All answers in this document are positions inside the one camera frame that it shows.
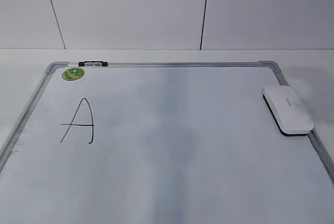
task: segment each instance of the round magnet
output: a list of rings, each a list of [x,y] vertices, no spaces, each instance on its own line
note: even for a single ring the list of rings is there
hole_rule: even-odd
[[[85,75],[85,70],[80,67],[73,67],[63,72],[62,78],[64,80],[72,81],[80,79]]]

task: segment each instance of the table surface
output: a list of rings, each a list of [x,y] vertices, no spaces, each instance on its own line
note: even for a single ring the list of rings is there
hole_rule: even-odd
[[[51,62],[275,61],[301,96],[334,158],[334,50],[0,50],[0,146],[8,138]]]

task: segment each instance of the tile grout line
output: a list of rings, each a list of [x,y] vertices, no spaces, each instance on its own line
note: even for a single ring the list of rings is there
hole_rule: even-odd
[[[204,4],[203,23],[202,23],[202,34],[201,34],[201,36],[200,36],[200,46],[199,46],[199,49],[200,49],[200,50],[202,50],[203,32],[204,32],[204,22],[205,22],[206,11],[207,11],[207,0],[205,0],[205,4]]]
[[[52,2],[52,0],[50,0],[50,2],[51,2],[51,6],[52,6],[52,10],[53,10],[54,17],[56,18],[56,22],[57,22],[57,26],[58,26],[59,33],[60,33],[61,38],[62,38],[62,42],[63,42],[64,49],[66,49],[65,42],[64,42],[64,38],[63,38],[63,35],[62,35],[62,32],[61,32],[61,28],[60,28],[60,26],[59,26],[58,18],[57,18],[57,15],[56,15],[56,11],[55,11],[54,6],[53,6],[53,2]]]

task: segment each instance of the whiteboard surface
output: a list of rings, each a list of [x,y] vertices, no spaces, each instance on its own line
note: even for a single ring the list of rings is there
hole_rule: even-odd
[[[0,178],[2,223],[332,223],[307,137],[282,136],[262,67],[57,69]],[[72,126],[87,98],[90,126]],[[86,103],[74,124],[91,124]]]

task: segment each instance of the white eraser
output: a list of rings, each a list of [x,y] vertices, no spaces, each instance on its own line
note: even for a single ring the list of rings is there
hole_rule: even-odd
[[[263,89],[263,95],[285,134],[308,134],[314,128],[303,102],[291,87],[267,86]]]

